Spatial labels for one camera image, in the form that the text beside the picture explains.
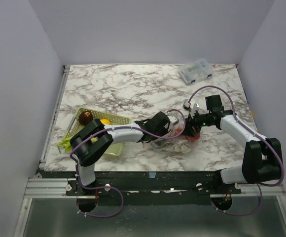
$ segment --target gray wall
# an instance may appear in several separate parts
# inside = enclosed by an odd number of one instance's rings
[[[12,236],[63,68],[27,0],[0,0],[0,237]]]
[[[64,64],[238,63],[273,0],[29,0]]]
[[[275,1],[239,73],[259,131],[282,143],[286,170],[286,0]]]

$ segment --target marble countertop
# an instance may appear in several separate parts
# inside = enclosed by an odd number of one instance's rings
[[[199,87],[216,85],[234,101],[240,118],[255,129],[241,81],[234,64],[215,64],[211,79],[186,86],[177,74],[177,65],[73,65],[58,110],[51,145],[46,156],[46,171],[74,171],[69,154],[60,154],[56,144],[80,106],[130,117],[132,121],[151,118],[159,111],[182,109],[184,99]],[[222,92],[208,88],[192,100],[207,113],[205,97],[221,94],[225,109],[230,103]],[[204,127],[201,138],[187,154],[155,151],[151,145],[125,143],[118,159],[101,157],[98,171],[212,171],[242,164],[244,150],[228,134],[215,127]]]

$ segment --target metal bracket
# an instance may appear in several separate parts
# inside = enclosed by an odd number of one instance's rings
[[[53,114],[52,114],[52,120],[51,120],[50,125],[49,125],[48,134],[47,134],[47,137],[45,139],[45,143],[43,146],[42,155],[41,155],[40,160],[46,159],[48,151],[49,151],[49,147],[51,145],[50,141],[52,138],[52,134],[54,132],[55,122],[56,122],[57,117],[58,117],[57,111],[58,111],[60,104],[61,104],[61,101],[62,101],[65,85],[66,85],[66,82],[67,82],[68,76],[69,76],[69,72],[70,72],[70,66],[65,66],[64,67],[64,73],[62,76],[61,85],[60,85],[60,90],[59,90],[59,93],[58,93],[58,96],[56,99],[55,107],[54,107]]]
[[[232,197],[253,197],[253,196],[260,196],[259,189],[255,184],[243,184],[243,185],[236,185],[236,187],[240,188],[242,193],[241,194],[232,194]],[[267,186],[260,186],[262,195],[263,196],[284,196],[286,191],[284,186],[281,184],[276,187],[267,187]],[[210,195],[212,198],[219,198],[223,197],[223,195]]]
[[[31,203],[32,203],[31,198],[24,198],[23,204],[21,205],[16,229],[13,235],[14,237],[23,236],[26,223],[27,223],[27,219],[28,219],[28,215],[29,215],[29,211],[30,211],[30,207],[31,207]]]

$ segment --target plastic basket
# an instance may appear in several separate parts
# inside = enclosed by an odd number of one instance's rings
[[[84,125],[81,125],[78,121],[79,115],[84,111],[90,111],[94,119],[108,119],[112,125],[122,125],[122,124],[131,123],[131,119],[124,117],[124,116],[113,115],[113,114],[109,114],[109,113],[105,113],[105,112],[101,112],[97,110],[91,110],[88,108],[80,107],[77,109],[76,113],[74,114],[65,132],[64,138],[74,136],[84,127]],[[106,157],[118,158],[121,155],[122,149],[123,149],[123,143],[113,144],[108,147],[104,155]]]

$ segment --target clear plastic container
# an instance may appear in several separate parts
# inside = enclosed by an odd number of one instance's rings
[[[209,79],[213,76],[214,69],[205,59],[199,59],[193,63],[178,67],[184,83],[190,85],[196,81]]]

